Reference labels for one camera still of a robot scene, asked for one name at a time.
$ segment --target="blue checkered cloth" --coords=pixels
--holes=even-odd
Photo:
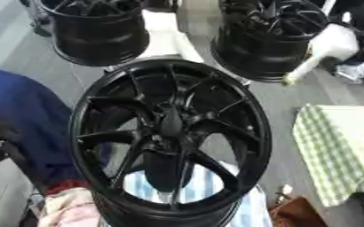
[[[225,164],[231,173],[237,175],[238,168]],[[181,191],[179,201],[181,203],[189,203],[203,200],[224,187],[219,176],[208,171],[202,166],[195,165],[194,172],[190,183]],[[158,191],[154,189],[146,180],[143,171],[130,174],[125,177],[124,189],[126,192],[156,203],[164,203],[158,195]],[[109,227],[105,220],[101,220],[100,227]],[[242,200],[242,203],[232,219],[226,227],[271,227],[272,221],[266,208],[265,194],[259,186],[254,187]]]

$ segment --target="red object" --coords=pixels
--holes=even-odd
[[[86,181],[82,180],[66,180],[58,182],[57,184],[51,186],[46,195],[58,194],[59,192],[72,189],[72,188],[89,188],[89,185]]]

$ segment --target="pink cloth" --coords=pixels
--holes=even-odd
[[[45,198],[38,227],[94,227],[99,220],[91,192],[74,188]]]

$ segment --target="wheel center hub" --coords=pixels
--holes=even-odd
[[[165,116],[160,123],[160,132],[165,137],[177,137],[183,131],[184,123],[178,109],[170,106],[164,110]]]

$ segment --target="rim lip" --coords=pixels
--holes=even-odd
[[[65,14],[62,12],[57,12],[54,11],[53,9],[49,8],[45,3],[44,0],[39,0],[39,6],[43,7],[43,9],[45,9],[47,12],[49,12],[50,14],[56,15],[56,16],[60,16],[60,17],[64,17],[64,18],[70,18],[70,19],[77,19],[77,20],[111,20],[111,19],[121,19],[123,17],[128,17],[130,16],[130,14],[136,14],[136,13],[141,13],[144,6],[143,3],[140,2],[139,0],[134,0],[138,3],[138,7],[127,11],[127,12],[121,12],[119,14],[116,15],[106,15],[106,16],[95,16],[95,17],[89,17],[89,16],[76,16],[76,15],[69,15],[69,14]]]
[[[244,190],[240,190],[235,193],[227,193],[225,191],[221,191],[217,194],[212,195],[211,197],[199,200],[193,203],[181,204],[181,209],[178,211],[170,210],[168,205],[163,204],[155,204],[153,202],[148,202],[146,200],[139,199],[134,197],[128,193],[125,193],[122,197],[116,197],[111,193],[110,190],[106,189],[106,187],[95,177],[95,175],[91,172],[91,169],[87,167],[87,165],[83,165],[85,163],[84,158],[80,154],[81,151],[78,147],[77,142],[75,141],[76,136],[79,135],[81,130],[81,120],[87,110],[87,102],[86,98],[97,94],[101,89],[106,87],[108,84],[115,82],[123,77],[117,77],[117,75],[122,74],[125,70],[131,69],[133,67],[151,67],[153,65],[156,67],[163,67],[166,65],[179,65],[184,67],[193,67],[194,69],[199,69],[206,74],[209,72],[216,72],[225,80],[233,83],[235,86],[241,88],[241,91],[244,91],[244,95],[247,97],[247,100],[250,102],[253,114],[256,116],[257,124],[260,128],[259,133],[260,137],[263,138],[259,147],[259,156],[254,163],[250,163],[254,168],[251,169],[252,172],[246,173],[252,180],[249,184],[245,184]],[[79,102],[75,106],[75,110],[73,111],[72,117],[69,123],[69,142],[71,146],[73,161],[84,178],[89,182],[91,188],[95,192],[99,192],[103,196],[109,199],[112,203],[117,204],[117,206],[125,209],[125,210],[133,210],[134,212],[140,212],[142,214],[147,215],[158,215],[158,216],[167,216],[167,217],[181,217],[181,216],[191,216],[191,215],[202,215],[208,214],[210,212],[214,212],[219,210],[220,208],[225,208],[227,206],[231,206],[234,202],[240,199],[245,193],[249,192],[257,182],[259,178],[265,173],[266,167],[269,163],[271,152],[272,152],[272,135],[271,128],[269,126],[269,122],[266,118],[265,111],[262,109],[261,105],[257,101],[257,99],[251,94],[251,92],[247,91],[243,88],[243,86],[237,82],[235,79],[226,75],[225,73],[204,64],[194,63],[181,59],[142,59],[138,61],[134,61],[132,63],[126,64],[117,68],[113,73],[108,74],[98,81],[96,81],[80,98]]]

